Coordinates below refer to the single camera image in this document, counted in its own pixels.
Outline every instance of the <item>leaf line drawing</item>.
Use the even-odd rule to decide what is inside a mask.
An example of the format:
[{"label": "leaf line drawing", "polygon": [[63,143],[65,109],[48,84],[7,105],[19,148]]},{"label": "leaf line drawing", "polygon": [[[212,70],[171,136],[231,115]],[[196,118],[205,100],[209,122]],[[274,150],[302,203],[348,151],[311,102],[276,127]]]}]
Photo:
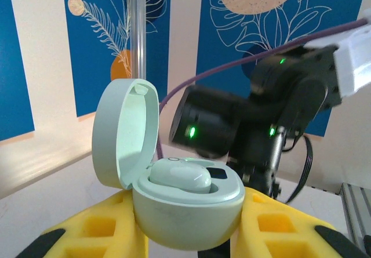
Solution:
[{"label": "leaf line drawing", "polygon": [[247,15],[230,11],[222,0],[209,3],[210,18],[223,45],[244,53],[250,53],[252,46],[270,50],[311,34],[332,10],[310,6],[309,0],[287,0],[267,12]]},{"label": "leaf line drawing", "polygon": [[[105,12],[95,3],[83,0],[68,0],[68,8],[75,16],[81,16],[91,22],[91,28],[97,34],[100,42],[104,43],[111,52],[111,55],[119,58],[119,63],[123,63],[126,77],[131,77],[130,58],[128,55],[128,44],[131,33],[130,23],[130,0],[114,2],[109,0],[117,15],[117,25],[112,21],[112,14]],[[117,5],[120,3],[123,10],[118,11]],[[166,13],[167,0],[146,0],[146,33],[158,32],[153,21]]]}]

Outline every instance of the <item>green led light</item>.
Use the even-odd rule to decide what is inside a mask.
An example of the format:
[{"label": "green led light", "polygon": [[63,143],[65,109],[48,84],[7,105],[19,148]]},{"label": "green led light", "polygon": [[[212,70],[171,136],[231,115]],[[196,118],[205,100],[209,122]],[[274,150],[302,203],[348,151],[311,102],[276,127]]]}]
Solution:
[{"label": "green led light", "polygon": [[195,133],[196,133],[196,128],[193,126],[190,129],[190,134],[189,134],[190,138],[193,138],[195,136]]},{"label": "green led light", "polygon": [[270,135],[270,136],[273,136],[275,133],[276,133],[276,129],[275,129],[275,128],[271,128],[271,129],[269,130],[269,135]]}]

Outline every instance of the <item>earbud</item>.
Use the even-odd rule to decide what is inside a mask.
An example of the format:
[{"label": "earbud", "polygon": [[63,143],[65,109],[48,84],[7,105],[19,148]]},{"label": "earbud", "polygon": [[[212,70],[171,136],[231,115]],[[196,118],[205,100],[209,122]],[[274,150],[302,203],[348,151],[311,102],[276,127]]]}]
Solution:
[{"label": "earbud", "polygon": [[178,158],[160,159],[152,166],[150,182],[206,194],[210,192],[211,175],[206,168],[190,161]]}]

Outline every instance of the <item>blue wall mural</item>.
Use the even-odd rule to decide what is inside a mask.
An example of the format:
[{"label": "blue wall mural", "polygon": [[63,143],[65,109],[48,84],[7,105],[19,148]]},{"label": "blue wall mural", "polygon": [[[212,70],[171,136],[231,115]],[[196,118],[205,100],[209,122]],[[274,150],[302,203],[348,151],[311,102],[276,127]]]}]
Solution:
[{"label": "blue wall mural", "polygon": [[0,0],[0,141],[34,130],[11,0]]},{"label": "blue wall mural", "polygon": [[[362,0],[202,0],[197,74],[288,41],[357,19]],[[247,97],[250,63],[198,84]],[[307,133],[324,136],[330,111],[317,115]]]},{"label": "blue wall mural", "polygon": [[[96,111],[106,86],[130,78],[130,0],[65,0],[77,116]],[[147,80],[168,89],[170,0],[147,0]]]}]

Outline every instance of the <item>white table surface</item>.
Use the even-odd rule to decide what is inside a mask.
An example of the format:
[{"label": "white table surface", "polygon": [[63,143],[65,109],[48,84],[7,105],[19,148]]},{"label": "white table surface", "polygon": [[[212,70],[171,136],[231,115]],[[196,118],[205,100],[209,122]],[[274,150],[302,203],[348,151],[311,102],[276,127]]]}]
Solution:
[{"label": "white table surface", "polygon": [[[164,146],[167,157],[195,157],[194,154]],[[284,201],[296,184],[280,180]],[[0,200],[0,257],[14,258],[39,234],[66,218],[116,193],[99,183],[91,156],[64,168]],[[340,232],[347,227],[338,195],[305,187],[292,206],[325,220]],[[196,258],[196,252],[168,249],[150,242],[150,258]]]}]

